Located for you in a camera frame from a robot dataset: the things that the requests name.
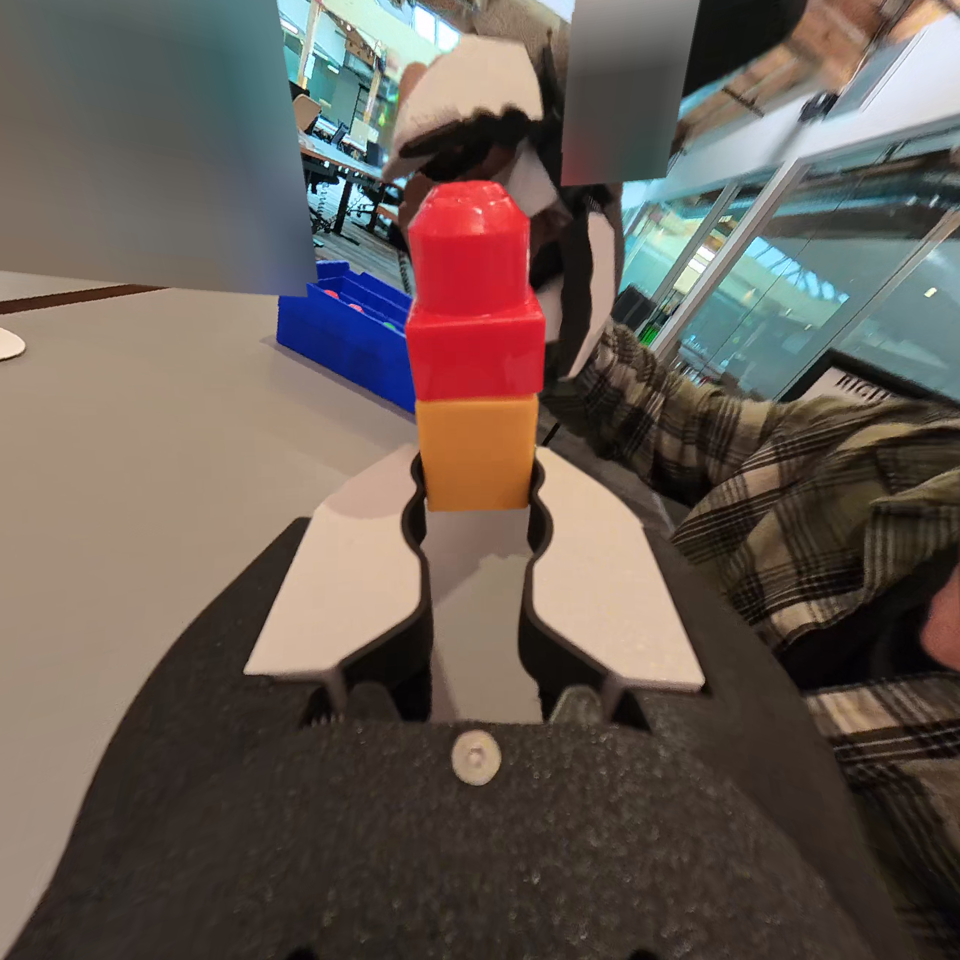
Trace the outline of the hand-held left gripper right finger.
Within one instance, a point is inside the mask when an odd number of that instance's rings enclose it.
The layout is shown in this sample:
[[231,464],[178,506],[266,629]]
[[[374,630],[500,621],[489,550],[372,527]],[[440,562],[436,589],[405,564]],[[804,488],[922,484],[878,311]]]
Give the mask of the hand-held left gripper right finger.
[[627,692],[697,695],[704,670],[641,519],[549,448],[535,450],[519,657],[544,711],[585,687],[614,718]]

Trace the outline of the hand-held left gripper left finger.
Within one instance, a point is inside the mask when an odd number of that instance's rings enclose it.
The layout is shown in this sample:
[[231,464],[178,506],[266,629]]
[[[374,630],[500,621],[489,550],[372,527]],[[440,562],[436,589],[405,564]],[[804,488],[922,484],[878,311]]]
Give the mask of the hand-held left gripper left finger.
[[402,444],[331,492],[309,518],[244,667],[320,685],[338,712],[364,684],[400,715],[432,710],[434,644],[419,451]]

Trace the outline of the red two-stud toy block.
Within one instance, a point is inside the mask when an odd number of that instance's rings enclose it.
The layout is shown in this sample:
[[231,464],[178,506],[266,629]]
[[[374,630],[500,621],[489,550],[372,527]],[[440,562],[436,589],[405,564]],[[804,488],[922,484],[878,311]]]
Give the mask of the red two-stud toy block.
[[546,320],[530,285],[530,222],[498,183],[433,188],[411,221],[405,335],[421,402],[512,398],[544,386]]

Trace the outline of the brown background table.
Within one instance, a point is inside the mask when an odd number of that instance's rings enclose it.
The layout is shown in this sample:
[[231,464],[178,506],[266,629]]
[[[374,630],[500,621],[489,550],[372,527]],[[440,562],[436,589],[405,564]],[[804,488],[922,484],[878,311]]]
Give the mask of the brown background table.
[[397,195],[402,193],[402,186],[383,175],[378,168],[349,158],[340,150],[336,150],[318,138],[300,131],[297,134],[301,160],[323,167],[330,173],[334,181],[343,181],[341,199],[334,219],[330,220],[321,215],[319,210],[310,208],[311,228],[313,233],[321,231],[325,234],[343,235],[343,227],[349,212],[350,199],[354,186],[370,186],[373,189],[372,207],[365,230],[368,234],[376,234],[378,222],[385,215],[379,212],[386,194],[393,191]]

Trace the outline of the person's right forearm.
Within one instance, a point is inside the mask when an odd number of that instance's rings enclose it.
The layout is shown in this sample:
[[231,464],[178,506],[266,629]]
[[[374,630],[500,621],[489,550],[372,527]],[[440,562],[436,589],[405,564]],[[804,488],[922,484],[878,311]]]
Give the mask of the person's right forearm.
[[870,502],[924,484],[958,498],[956,409],[898,398],[738,398],[695,386],[611,320],[584,345],[591,351],[574,374],[571,343],[547,343],[541,397],[549,411],[686,506]]

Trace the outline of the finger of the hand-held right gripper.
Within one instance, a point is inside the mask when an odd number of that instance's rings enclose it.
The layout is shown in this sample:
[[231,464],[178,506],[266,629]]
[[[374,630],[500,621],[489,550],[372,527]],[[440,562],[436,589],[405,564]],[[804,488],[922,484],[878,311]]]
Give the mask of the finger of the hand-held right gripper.
[[619,285],[621,237],[606,215],[587,211],[561,240],[558,373],[577,378],[589,364],[611,318]]
[[394,181],[423,172],[456,179],[492,146],[516,146],[544,119],[541,84],[517,41],[466,35],[404,86],[383,169]]

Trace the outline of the orange toy block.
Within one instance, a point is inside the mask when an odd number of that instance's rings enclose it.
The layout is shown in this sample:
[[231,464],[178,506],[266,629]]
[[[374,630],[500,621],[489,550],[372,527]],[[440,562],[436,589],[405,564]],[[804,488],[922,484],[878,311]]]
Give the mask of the orange toy block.
[[525,509],[538,415],[535,394],[415,402],[428,510]]

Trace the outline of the blue plastic bin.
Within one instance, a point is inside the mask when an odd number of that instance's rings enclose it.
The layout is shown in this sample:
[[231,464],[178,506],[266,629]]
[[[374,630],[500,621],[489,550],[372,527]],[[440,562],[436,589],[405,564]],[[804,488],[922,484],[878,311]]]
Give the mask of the blue plastic bin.
[[414,413],[416,395],[405,328],[401,334],[370,320],[328,297],[320,284],[335,290],[363,288],[375,292],[408,308],[408,316],[412,297],[367,272],[355,272],[347,261],[319,260],[316,271],[317,279],[307,285],[306,295],[282,295],[278,299],[276,342]]

